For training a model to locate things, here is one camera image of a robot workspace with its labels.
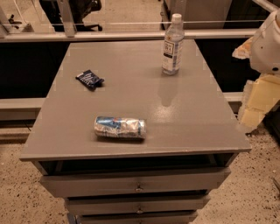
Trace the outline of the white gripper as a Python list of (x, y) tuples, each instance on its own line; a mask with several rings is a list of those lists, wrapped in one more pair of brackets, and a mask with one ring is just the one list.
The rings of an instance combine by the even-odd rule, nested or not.
[(261, 73), (244, 86), (238, 111), (238, 129), (250, 133), (280, 101), (280, 9), (269, 14), (253, 38), (234, 49), (234, 58), (250, 57), (251, 67)]

